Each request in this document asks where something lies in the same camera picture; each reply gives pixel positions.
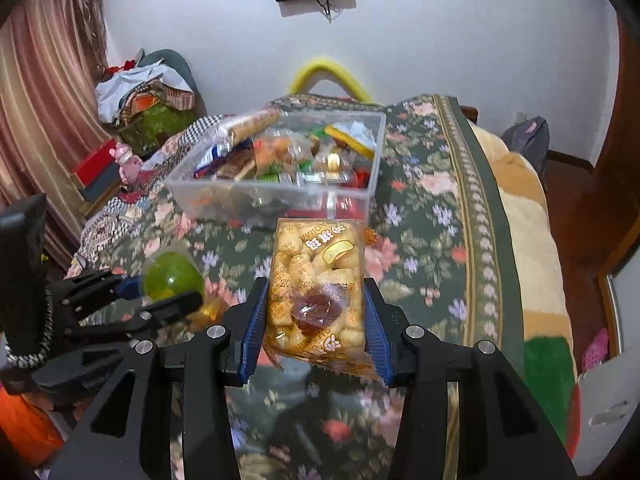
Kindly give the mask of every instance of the floral bedspread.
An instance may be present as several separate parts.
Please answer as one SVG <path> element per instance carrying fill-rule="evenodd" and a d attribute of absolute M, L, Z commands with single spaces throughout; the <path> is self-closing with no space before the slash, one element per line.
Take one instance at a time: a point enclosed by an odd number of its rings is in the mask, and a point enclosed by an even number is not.
<path fill-rule="evenodd" d="M 457 101 L 422 95 L 383 107 L 294 95 L 272 104 L 283 110 L 386 114 L 384 160 L 371 221 L 380 236 L 377 245 L 366 249 L 367 273 L 410 323 L 449 342 L 493 340 L 520 368 L 522 310 L 509 226 L 491 169 Z M 172 142 L 165 162 L 171 167 L 184 154 L 175 153 L 179 142 Z M 83 254 L 95 255 L 87 267 L 136 274 L 160 247 L 182 245 L 200 264 L 207 292 L 231 305 L 245 300 L 257 276 L 269 275 L 269 232 L 239 222 L 190 219 L 161 181 L 151 187 L 149 198 L 152 206 L 135 212 L 135 222 L 124 233 L 112 229 L 107 233 L 110 243 L 82 248 Z M 91 239 L 86 237 L 88 245 Z M 81 271 L 75 262 L 70 275 Z M 135 308 L 114 303 L 90 322 L 129 317 Z M 184 326 L 177 326 L 166 342 L 188 336 Z M 402 413 L 401 392 L 295 360 L 285 360 L 283 372 L 264 355 L 258 364 L 247 386 L 227 390 L 243 480 L 386 478 Z M 449 390 L 446 476 L 454 478 L 457 393 L 452 384 Z M 172 459 L 181 478 L 178 433 Z"/>

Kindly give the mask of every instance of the pink slipper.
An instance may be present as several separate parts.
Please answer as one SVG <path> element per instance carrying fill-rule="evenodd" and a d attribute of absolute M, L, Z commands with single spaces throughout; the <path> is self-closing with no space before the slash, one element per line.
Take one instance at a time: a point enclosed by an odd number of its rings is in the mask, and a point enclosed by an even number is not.
<path fill-rule="evenodd" d="M 599 365 L 609 354 L 609 333 L 601 328 L 582 356 L 582 371 L 586 372 Z"/>

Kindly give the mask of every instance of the backpack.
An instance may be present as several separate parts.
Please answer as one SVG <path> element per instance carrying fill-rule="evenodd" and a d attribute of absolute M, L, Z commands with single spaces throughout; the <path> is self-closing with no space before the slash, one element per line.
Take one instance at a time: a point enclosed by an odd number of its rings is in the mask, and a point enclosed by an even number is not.
<path fill-rule="evenodd" d="M 517 152 L 529 161 L 536 170 L 540 182 L 543 182 L 550 139 L 546 119 L 537 116 L 516 124 L 506 130 L 501 139 L 511 152 Z"/>

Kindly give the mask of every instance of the orange bag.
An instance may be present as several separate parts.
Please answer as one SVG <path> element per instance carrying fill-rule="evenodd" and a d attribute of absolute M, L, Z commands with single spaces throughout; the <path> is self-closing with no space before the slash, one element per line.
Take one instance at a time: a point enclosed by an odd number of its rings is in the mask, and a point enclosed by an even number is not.
<path fill-rule="evenodd" d="M 0 387 L 0 428 L 12 446 L 33 468 L 59 450 L 64 441 L 50 418 L 22 396 Z"/>

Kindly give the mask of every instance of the metal screw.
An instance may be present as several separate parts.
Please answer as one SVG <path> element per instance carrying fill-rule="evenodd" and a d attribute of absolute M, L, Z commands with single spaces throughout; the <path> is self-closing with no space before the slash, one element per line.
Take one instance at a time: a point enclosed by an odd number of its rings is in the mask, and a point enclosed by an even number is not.
<path fill-rule="evenodd" d="M 424 329 L 419 325 L 409 325 L 405 332 L 412 339 L 420 339 L 424 335 Z"/>
<path fill-rule="evenodd" d="M 478 350 L 483 354 L 492 354 L 495 352 L 495 345 L 491 341 L 480 341 L 478 343 Z"/>
<path fill-rule="evenodd" d="M 207 335 L 212 339 L 217 339 L 225 335 L 225 327 L 221 325 L 214 325 L 207 328 Z"/>
<path fill-rule="evenodd" d="M 154 347 L 154 344 L 151 341 L 148 341 L 148 340 L 145 339 L 144 341 L 140 341 L 136 345 L 136 352 L 138 352 L 139 354 L 146 354 L 153 347 Z"/>

